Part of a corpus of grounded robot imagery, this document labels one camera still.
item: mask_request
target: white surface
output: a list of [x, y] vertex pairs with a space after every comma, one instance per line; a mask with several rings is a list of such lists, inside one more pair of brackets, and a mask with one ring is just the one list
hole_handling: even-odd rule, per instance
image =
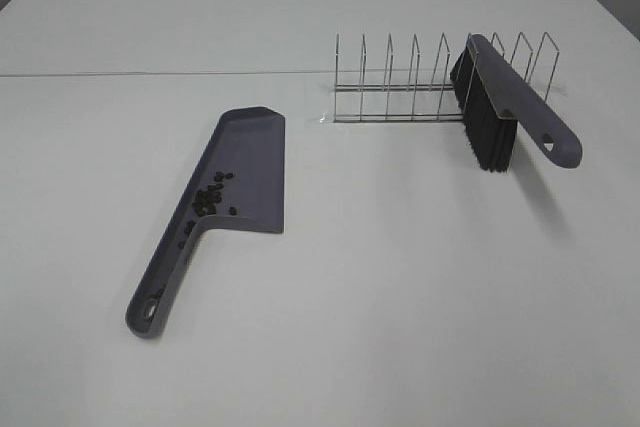
[[[343, 0], [334, 18], [320, 0], [260, 16], [263, 0], [173, 0], [165, 20], [191, 15], [159, 33], [148, 3], [41, 1], [0, 14], [4, 68], [322, 68], [338, 26], [549, 29], [551, 100], [585, 158], [558, 169], [520, 134], [492, 175], [457, 124], [321, 124], [330, 74], [0, 79], [3, 426], [638, 424], [640, 46], [593, 0], [438, 17], [438, 0]], [[303, 5], [325, 19], [309, 43]], [[96, 9], [120, 13], [89, 29]], [[27, 43], [37, 15], [56, 45]], [[264, 24], [308, 55], [259, 41]], [[162, 339], [137, 339], [124, 311], [175, 203], [219, 115], [250, 105], [287, 117], [285, 234], [208, 234]]]

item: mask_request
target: metal wire rack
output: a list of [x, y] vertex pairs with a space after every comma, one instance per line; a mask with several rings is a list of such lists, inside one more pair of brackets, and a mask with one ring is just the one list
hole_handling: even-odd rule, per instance
[[[540, 54], [545, 43], [549, 43], [554, 51], [553, 65], [548, 82], [545, 84], [544, 100], [547, 101], [549, 91], [556, 72], [560, 49], [548, 32], [544, 32], [537, 51], [531, 46], [527, 36], [520, 32], [517, 35], [515, 45], [509, 63], [514, 64], [516, 57], [524, 56], [522, 66], [524, 73], [522, 78], [531, 84], [536, 67], [539, 65]], [[491, 36], [491, 44], [503, 57], [506, 50], [500, 36], [494, 32]], [[333, 121], [346, 123], [359, 122], [457, 122], [462, 120], [462, 110], [455, 102], [453, 96], [446, 96], [445, 92], [453, 90], [453, 84], [449, 81], [449, 67], [451, 65], [451, 49], [447, 36], [442, 33], [438, 43], [438, 49], [433, 64], [433, 69], [424, 69], [421, 73], [422, 51], [416, 34], [411, 40], [411, 56], [409, 67], [394, 70], [394, 43], [391, 34], [387, 36], [387, 46], [384, 69], [371, 69], [367, 67], [367, 39], [362, 34], [360, 44], [360, 66], [357, 72], [353, 70], [340, 70], [340, 34], [336, 35], [335, 51], [335, 78], [334, 78], [334, 109]], [[350, 94], [347, 102], [348, 109], [339, 107], [339, 97]], [[420, 103], [429, 104], [430, 109], [417, 108]]]

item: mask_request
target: brush handle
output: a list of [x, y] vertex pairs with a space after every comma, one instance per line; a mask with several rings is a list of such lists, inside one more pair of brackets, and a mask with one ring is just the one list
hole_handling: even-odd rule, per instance
[[491, 43], [474, 34], [467, 49], [498, 117], [515, 117], [554, 164], [568, 169], [580, 165], [582, 144], [576, 134]]

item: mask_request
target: gray dustpan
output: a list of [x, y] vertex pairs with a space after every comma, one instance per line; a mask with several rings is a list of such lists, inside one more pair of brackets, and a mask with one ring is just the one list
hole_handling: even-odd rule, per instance
[[284, 133], [284, 117], [265, 107], [220, 117], [127, 309], [134, 334], [162, 333], [203, 232], [283, 232]]

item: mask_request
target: black bristles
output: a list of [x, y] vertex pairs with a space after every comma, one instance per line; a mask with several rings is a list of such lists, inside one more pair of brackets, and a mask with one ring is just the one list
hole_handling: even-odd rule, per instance
[[[473, 81], [469, 90], [472, 71]], [[466, 99], [462, 120], [480, 167], [491, 172], [505, 172], [511, 161], [518, 121], [498, 118], [478, 72], [473, 69], [468, 49], [456, 62], [450, 77], [460, 109], [463, 109]]]

